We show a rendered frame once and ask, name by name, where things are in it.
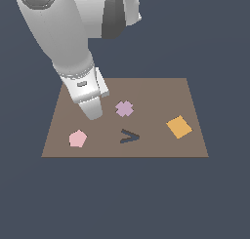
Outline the orange square block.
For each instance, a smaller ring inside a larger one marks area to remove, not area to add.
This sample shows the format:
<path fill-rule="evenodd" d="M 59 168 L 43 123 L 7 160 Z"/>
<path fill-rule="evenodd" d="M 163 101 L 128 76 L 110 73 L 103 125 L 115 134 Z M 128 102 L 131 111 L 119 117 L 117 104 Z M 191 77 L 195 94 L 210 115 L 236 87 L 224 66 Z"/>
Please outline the orange square block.
<path fill-rule="evenodd" d="M 166 125 L 177 139 L 182 138 L 192 131 L 191 126 L 187 123 L 182 115 L 179 115 L 178 117 L 168 121 Z"/>

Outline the lilac cross block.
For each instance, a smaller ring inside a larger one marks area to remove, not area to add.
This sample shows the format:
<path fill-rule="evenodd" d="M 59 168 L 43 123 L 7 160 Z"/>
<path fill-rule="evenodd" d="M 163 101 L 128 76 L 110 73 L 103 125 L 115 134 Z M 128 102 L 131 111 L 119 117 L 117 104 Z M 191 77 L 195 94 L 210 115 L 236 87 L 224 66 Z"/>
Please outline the lilac cross block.
<path fill-rule="evenodd" d="M 116 106 L 116 113 L 121 116 L 130 116 L 133 112 L 133 104 L 131 104 L 129 101 L 120 101 Z"/>

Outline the brown board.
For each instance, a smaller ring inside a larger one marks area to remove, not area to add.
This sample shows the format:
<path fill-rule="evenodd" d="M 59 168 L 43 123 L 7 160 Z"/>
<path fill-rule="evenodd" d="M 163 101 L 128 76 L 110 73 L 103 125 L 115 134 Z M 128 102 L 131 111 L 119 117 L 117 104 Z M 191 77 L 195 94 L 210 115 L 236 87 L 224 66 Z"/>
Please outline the brown board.
<path fill-rule="evenodd" d="M 107 78 L 109 95 L 102 99 L 103 116 L 89 120 L 61 87 L 45 142 L 44 158 L 193 157 L 208 156 L 185 78 Z M 115 106 L 133 104 L 121 117 Z M 182 115 L 192 131 L 177 139 L 166 123 Z M 69 136 L 87 135 L 82 147 L 71 147 Z"/>

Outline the pink pentagon block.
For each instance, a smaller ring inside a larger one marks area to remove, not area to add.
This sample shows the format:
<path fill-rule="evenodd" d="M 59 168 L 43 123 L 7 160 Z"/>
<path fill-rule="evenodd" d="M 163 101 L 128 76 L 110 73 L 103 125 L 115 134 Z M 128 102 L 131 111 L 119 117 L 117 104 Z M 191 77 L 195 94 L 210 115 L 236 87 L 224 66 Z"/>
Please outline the pink pentagon block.
<path fill-rule="evenodd" d="M 87 135 L 81 130 L 72 133 L 68 138 L 71 147 L 82 147 L 86 139 Z"/>

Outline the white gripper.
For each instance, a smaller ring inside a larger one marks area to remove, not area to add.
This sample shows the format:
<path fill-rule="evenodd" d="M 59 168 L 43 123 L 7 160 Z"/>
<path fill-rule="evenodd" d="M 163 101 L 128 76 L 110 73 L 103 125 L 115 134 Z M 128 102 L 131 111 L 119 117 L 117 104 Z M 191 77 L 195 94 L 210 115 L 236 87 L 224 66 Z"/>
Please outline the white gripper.
<path fill-rule="evenodd" d="M 103 115 L 99 97 L 108 96 L 109 89 L 97 67 L 89 66 L 75 73 L 61 71 L 60 77 L 73 102 L 79 103 L 80 108 L 90 120 L 98 119 Z"/>

